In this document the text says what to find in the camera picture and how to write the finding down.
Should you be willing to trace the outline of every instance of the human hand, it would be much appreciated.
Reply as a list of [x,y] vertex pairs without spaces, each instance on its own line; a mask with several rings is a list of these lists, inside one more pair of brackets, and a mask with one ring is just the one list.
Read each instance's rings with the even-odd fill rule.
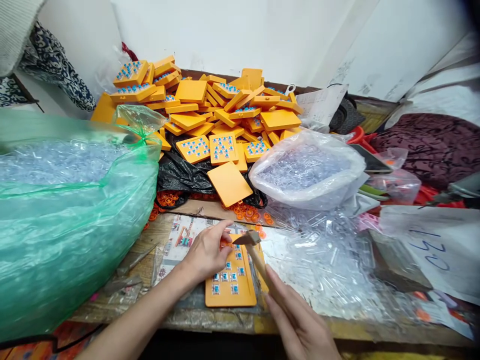
[[213,276],[225,269],[227,256],[233,251],[230,246],[220,249],[220,240],[232,242],[225,228],[232,225],[231,220],[220,221],[215,226],[202,230],[188,250],[183,263],[190,269],[198,282]]
[[332,334],[322,318],[290,285],[286,285],[269,265],[266,266],[266,274],[280,297],[279,302],[283,303],[284,310],[271,295],[267,294],[265,297],[288,358],[341,359]]

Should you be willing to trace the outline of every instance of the green plastic bag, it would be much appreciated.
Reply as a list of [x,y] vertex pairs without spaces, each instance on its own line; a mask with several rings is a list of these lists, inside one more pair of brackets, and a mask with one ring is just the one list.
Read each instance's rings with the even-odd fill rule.
[[165,118],[120,105],[131,127],[0,109],[0,154],[46,139],[130,151],[99,182],[0,183],[0,342],[50,334],[104,285],[148,222]]

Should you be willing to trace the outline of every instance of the hammer head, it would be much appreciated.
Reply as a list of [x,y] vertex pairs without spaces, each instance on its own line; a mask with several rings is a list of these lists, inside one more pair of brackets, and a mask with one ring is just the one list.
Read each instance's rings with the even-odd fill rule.
[[237,240],[235,240],[233,243],[236,245],[257,245],[261,241],[259,233],[256,232],[255,230],[248,230],[246,233],[244,233],[242,236],[240,236]]

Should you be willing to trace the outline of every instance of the hammer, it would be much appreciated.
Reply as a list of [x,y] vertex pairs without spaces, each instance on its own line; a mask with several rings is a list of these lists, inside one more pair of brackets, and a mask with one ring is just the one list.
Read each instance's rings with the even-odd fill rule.
[[260,241],[261,239],[260,239],[259,233],[256,232],[255,230],[249,230],[245,234],[240,236],[237,240],[235,240],[233,244],[245,245],[246,250],[248,251],[251,259],[253,260],[253,264],[257,268],[263,280],[265,280],[265,283],[268,286],[268,289],[270,290],[269,294],[276,301],[276,303],[285,311],[285,313],[288,314],[287,308],[284,305],[282,297],[278,294],[277,289],[275,288],[272,281],[270,280],[270,277],[267,275],[264,262],[260,258],[260,255],[257,252],[257,250],[255,250],[254,248],[254,246],[260,243]]

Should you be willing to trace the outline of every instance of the smartphone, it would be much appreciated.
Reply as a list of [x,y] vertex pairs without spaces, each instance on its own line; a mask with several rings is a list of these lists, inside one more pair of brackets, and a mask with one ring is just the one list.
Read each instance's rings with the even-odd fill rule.
[[390,174],[394,170],[370,151],[358,144],[349,144],[365,159],[367,174]]

